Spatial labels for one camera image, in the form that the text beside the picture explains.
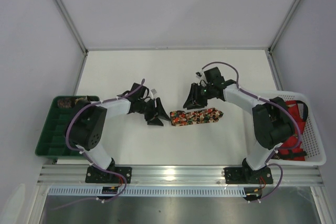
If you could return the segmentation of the colourful patterned necktie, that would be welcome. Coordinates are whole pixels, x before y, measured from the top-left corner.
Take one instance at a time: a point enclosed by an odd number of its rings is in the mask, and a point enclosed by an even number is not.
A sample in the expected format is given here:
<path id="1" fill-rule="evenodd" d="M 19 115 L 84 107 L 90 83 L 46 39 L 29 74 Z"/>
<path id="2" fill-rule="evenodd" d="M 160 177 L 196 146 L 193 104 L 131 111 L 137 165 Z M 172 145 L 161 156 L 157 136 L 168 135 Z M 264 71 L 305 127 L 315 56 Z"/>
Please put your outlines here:
<path id="1" fill-rule="evenodd" d="M 170 112 L 172 126 L 188 126 L 216 123 L 223 117 L 223 112 L 216 108 L 202 109 L 191 112 L 176 110 Z"/>

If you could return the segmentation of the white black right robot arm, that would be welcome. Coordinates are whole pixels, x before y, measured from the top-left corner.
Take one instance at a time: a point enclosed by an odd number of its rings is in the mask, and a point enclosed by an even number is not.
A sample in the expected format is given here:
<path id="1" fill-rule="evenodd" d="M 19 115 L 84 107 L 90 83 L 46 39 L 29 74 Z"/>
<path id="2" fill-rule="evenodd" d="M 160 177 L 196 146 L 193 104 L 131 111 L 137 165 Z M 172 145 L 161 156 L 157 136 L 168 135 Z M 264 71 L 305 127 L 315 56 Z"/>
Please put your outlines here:
<path id="1" fill-rule="evenodd" d="M 288 113 L 286 103 L 280 97 L 270 100 L 244 90 L 239 78 L 226 80 L 218 67 L 196 73 L 200 79 L 192 83 L 183 108 L 201 109 L 208 100 L 216 98 L 232 103 L 248 112 L 253 118 L 256 143 L 242 162 L 242 176 L 248 182 L 267 166 L 274 151 L 295 133 L 295 120 Z"/>

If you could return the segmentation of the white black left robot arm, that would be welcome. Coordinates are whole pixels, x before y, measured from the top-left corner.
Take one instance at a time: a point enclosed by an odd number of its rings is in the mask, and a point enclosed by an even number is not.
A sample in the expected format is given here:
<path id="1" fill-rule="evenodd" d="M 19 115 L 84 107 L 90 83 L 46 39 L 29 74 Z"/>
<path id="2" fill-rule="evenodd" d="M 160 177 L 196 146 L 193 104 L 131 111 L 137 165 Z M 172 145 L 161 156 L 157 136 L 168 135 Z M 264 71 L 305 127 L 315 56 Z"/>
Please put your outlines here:
<path id="1" fill-rule="evenodd" d="M 112 99 L 75 101 L 65 129 L 66 146 L 83 155 L 94 168 L 115 175 L 115 161 L 100 143 L 106 119 L 138 113 L 144 115 L 147 125 L 151 126 L 163 126 L 163 120 L 170 120 L 161 99 L 144 86 L 144 82 L 134 83 L 130 90 Z"/>

